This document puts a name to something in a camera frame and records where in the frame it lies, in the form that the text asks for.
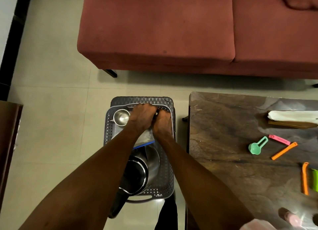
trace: green measuring spoon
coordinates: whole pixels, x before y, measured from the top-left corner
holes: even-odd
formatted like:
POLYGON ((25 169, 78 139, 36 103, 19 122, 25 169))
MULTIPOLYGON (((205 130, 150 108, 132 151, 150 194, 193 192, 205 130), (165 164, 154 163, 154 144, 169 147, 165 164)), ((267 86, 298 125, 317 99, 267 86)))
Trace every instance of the green measuring spoon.
POLYGON ((315 169, 312 169, 313 171, 313 190, 315 190, 316 192, 318 192, 318 171, 315 169))
POLYGON ((248 146, 248 150, 253 154, 253 155, 259 155, 260 151, 262 149, 262 147, 267 143, 268 138, 266 136, 264 136, 263 138, 261 138, 260 141, 258 141, 257 143, 252 143, 249 144, 248 146))

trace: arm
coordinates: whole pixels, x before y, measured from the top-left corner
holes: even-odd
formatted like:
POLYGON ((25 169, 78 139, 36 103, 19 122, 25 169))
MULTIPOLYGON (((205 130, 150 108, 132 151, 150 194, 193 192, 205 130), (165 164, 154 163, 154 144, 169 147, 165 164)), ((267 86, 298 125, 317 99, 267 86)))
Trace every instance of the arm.
POLYGON ((20 230, 103 229, 131 150, 156 110, 135 106, 125 128, 59 183, 20 230))
POLYGON ((170 113, 159 112, 153 134, 166 152, 188 208, 201 230, 239 229, 254 219, 221 180, 175 142, 170 113))

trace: wooden table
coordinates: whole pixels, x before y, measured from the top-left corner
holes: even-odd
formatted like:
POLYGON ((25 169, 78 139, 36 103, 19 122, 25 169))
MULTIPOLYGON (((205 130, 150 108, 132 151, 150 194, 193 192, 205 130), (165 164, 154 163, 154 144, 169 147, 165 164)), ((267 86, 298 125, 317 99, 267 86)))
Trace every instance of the wooden table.
MULTIPOLYGON (((306 229, 318 229, 313 223, 313 216, 318 217, 318 193, 310 189, 310 196, 304 195, 300 177, 303 162, 318 167, 318 128, 270 125, 271 110, 318 110, 318 101, 192 92, 188 152, 228 185, 255 218, 277 229, 292 229, 279 216, 286 208, 303 218, 306 229), (268 135, 298 146, 273 161, 270 157, 286 145, 269 139, 260 155, 252 155, 248 145, 268 135)), ((186 222, 188 229, 196 228, 189 211, 186 222)))

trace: pink object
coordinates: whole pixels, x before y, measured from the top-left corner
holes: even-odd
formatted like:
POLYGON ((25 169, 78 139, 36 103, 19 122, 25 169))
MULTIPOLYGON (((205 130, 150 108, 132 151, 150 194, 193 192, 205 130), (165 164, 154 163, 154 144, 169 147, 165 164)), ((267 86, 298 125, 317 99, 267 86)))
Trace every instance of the pink object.
POLYGON ((240 230, 276 230, 276 228, 267 221, 253 219, 252 221, 244 224, 240 230))
POLYGON ((275 135, 269 135, 269 138, 273 139, 273 140, 277 140, 280 143, 283 143, 285 145, 290 145, 290 141, 283 139, 281 137, 275 136, 275 135))
POLYGON ((285 214, 285 220, 289 222, 294 227, 301 227, 302 221, 296 214, 292 212, 287 212, 285 214))

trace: steel bowl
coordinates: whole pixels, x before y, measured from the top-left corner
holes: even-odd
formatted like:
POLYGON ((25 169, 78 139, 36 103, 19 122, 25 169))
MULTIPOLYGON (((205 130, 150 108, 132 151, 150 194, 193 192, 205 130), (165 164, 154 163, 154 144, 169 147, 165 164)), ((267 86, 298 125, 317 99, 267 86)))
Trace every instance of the steel bowl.
POLYGON ((130 117, 130 113, 128 110, 125 109, 118 109, 115 113, 114 113, 114 122, 115 124, 117 124, 118 126, 125 126, 129 120, 130 117))

